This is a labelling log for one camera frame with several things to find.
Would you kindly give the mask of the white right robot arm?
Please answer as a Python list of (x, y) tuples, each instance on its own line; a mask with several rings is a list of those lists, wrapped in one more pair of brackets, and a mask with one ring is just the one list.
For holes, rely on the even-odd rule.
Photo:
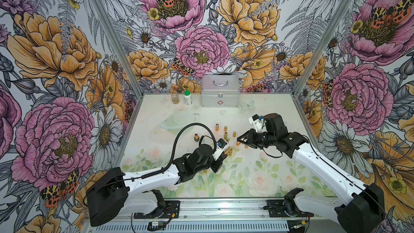
[(249, 122), (253, 127), (239, 136), (238, 142), (261, 150), (275, 146), (309, 169), (336, 195), (323, 197), (296, 188), (284, 197), (290, 212), (322, 216), (338, 223), (348, 233), (370, 233), (389, 220), (380, 187), (367, 185), (345, 172), (317, 151), (305, 135), (289, 132), (279, 114), (254, 115)]

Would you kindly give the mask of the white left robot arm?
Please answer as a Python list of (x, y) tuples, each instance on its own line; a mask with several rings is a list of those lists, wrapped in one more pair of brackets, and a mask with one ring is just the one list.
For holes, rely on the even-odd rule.
[(218, 172), (227, 150), (226, 143), (220, 143), (216, 150), (202, 144), (193, 153), (175, 159), (165, 171), (123, 173), (119, 167), (111, 169), (86, 192), (91, 226), (101, 226), (125, 214), (159, 217), (166, 208), (160, 187), (185, 183), (204, 170)]

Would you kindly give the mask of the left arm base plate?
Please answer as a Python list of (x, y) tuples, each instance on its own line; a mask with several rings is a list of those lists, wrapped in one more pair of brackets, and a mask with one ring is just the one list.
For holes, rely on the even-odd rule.
[(177, 219), (180, 213), (180, 201), (167, 200), (165, 205), (156, 208), (150, 214), (134, 213), (134, 219)]

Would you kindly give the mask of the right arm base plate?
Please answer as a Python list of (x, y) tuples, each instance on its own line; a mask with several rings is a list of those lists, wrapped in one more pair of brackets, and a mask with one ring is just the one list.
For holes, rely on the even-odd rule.
[(266, 205), (263, 207), (268, 211), (268, 214), (272, 218), (276, 217), (312, 217), (312, 213), (302, 212), (297, 206), (289, 201), (282, 199), (267, 200)]

